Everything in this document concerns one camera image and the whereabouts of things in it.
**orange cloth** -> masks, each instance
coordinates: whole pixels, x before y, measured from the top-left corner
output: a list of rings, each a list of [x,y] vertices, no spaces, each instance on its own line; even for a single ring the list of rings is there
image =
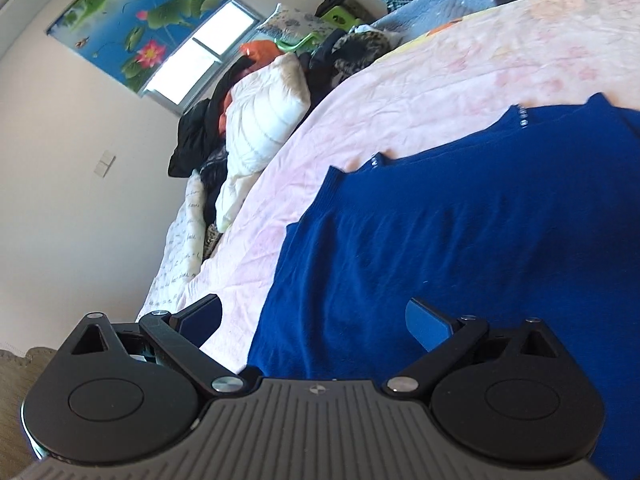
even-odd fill
[[[276,44],[271,40],[256,40],[243,43],[240,45],[239,51],[240,54],[251,59],[254,64],[246,70],[242,70],[235,83],[249,75],[251,72],[255,72],[256,70],[260,70],[261,68],[270,65],[274,59],[284,54],[284,52],[281,52]],[[222,105],[222,113],[220,114],[220,120],[218,121],[218,130],[220,131],[221,136],[226,133],[226,109],[229,108],[230,104],[231,91],[229,91],[225,97],[225,101]]]

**blue sweater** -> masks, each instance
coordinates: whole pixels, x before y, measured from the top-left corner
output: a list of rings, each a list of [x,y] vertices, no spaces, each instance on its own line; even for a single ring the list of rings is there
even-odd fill
[[[511,107],[494,126],[360,170],[329,168],[287,227],[248,361],[381,383],[424,354],[424,298],[492,326],[545,319],[606,406],[594,463],[640,474],[640,112]]]

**pillow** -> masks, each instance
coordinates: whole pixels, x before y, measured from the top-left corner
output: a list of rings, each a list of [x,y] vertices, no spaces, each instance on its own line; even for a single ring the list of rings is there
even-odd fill
[[[228,175],[216,200],[216,226],[225,232],[260,173],[309,110],[311,96],[295,54],[277,57],[231,91],[226,111]]]
[[[312,32],[326,38],[336,28],[335,25],[316,18],[309,12],[289,9],[283,4],[278,4],[275,12],[260,24],[257,30],[274,40],[297,44]]]

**lotus painting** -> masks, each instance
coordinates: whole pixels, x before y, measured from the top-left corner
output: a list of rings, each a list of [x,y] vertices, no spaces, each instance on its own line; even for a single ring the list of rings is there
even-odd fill
[[[229,0],[76,0],[47,31],[140,92],[196,28]]]

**light switch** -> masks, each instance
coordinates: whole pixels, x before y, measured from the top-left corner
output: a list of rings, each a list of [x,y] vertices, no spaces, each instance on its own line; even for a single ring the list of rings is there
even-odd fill
[[[109,171],[109,168],[111,167],[115,159],[116,159],[116,156],[113,155],[113,153],[104,152],[102,154],[102,157],[98,161],[98,164],[95,165],[94,173],[97,176],[104,178],[104,176],[107,174],[107,171]]]
[[[107,166],[110,166],[111,164],[113,164],[113,161],[115,160],[116,156],[113,155],[113,153],[111,152],[104,152],[102,154],[102,158],[100,159],[100,162],[105,163]]]

